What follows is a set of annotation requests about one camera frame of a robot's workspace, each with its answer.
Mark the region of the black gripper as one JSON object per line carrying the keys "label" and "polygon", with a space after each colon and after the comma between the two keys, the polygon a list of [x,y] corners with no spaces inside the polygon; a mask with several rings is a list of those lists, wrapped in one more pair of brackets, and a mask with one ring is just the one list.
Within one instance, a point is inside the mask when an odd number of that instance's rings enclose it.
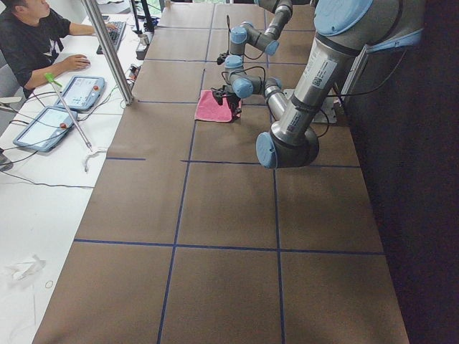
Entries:
{"label": "black gripper", "polygon": [[222,65],[225,63],[225,60],[228,58],[229,54],[227,52],[221,53],[217,58],[217,64]]}
{"label": "black gripper", "polygon": [[230,91],[230,87],[223,85],[220,88],[211,88],[212,97],[217,102],[219,106],[223,106],[224,102],[227,103],[227,106],[231,112],[231,116],[236,118],[241,112],[240,107],[240,98],[233,92]]}

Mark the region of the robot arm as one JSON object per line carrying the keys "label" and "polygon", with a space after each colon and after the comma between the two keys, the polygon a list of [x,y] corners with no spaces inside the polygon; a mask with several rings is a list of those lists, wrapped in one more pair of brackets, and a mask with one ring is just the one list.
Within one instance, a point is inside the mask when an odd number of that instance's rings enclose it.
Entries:
{"label": "robot arm", "polygon": [[278,38],[293,15],[295,1],[258,1],[274,17],[265,32],[249,22],[231,29],[225,66],[225,84],[213,89],[218,105],[227,104],[232,114],[240,100],[263,95],[277,120],[256,140],[257,159],[266,168],[307,166],[318,155],[318,137],[310,124],[321,109],[346,63],[362,50],[378,52],[419,43],[423,30],[424,1],[315,1],[313,46],[306,68],[290,97],[274,77],[249,76],[244,68],[246,45],[267,55],[275,54]]}
{"label": "robot arm", "polygon": [[282,30],[293,15],[293,2],[289,0],[261,0],[254,1],[254,4],[274,14],[272,21],[267,29],[261,32],[256,30],[249,21],[231,27],[230,18],[227,16],[227,51],[218,56],[218,65],[229,62],[230,57],[233,56],[244,59],[246,45],[259,50],[261,55],[273,56],[276,53]]}

